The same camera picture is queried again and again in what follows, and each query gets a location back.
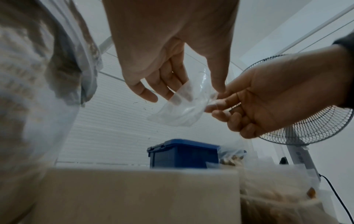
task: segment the hand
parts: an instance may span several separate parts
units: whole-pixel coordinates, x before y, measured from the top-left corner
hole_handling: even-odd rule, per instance
[[[255,138],[344,103],[353,76],[351,56],[337,45],[283,56],[245,71],[206,112]]]
[[[145,100],[166,99],[188,81],[184,44],[205,56],[213,87],[225,91],[239,0],[103,0],[128,87]]]

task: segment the fan grille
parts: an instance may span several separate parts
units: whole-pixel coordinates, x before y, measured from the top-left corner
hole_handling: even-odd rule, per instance
[[[281,56],[283,55],[266,58],[251,65],[247,69]],[[331,106],[290,127],[261,135],[260,138],[277,144],[308,145],[336,135],[347,126],[353,118],[353,115],[352,109]]]

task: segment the blue storage bin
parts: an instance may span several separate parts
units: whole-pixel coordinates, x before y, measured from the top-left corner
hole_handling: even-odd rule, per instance
[[[147,149],[150,167],[206,168],[205,162],[219,163],[218,145],[172,139]]]

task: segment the dark sleeve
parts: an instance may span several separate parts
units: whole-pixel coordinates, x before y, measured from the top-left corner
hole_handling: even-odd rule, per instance
[[[354,62],[354,31],[349,35],[336,40],[333,44],[338,44],[346,48],[348,52],[350,52],[350,54],[352,55],[353,62]],[[351,84],[346,102],[342,104],[340,107],[354,109],[354,82]]]

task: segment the brown box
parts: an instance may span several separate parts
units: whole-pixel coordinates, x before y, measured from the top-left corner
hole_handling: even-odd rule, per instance
[[[32,224],[240,224],[227,170],[51,169]]]

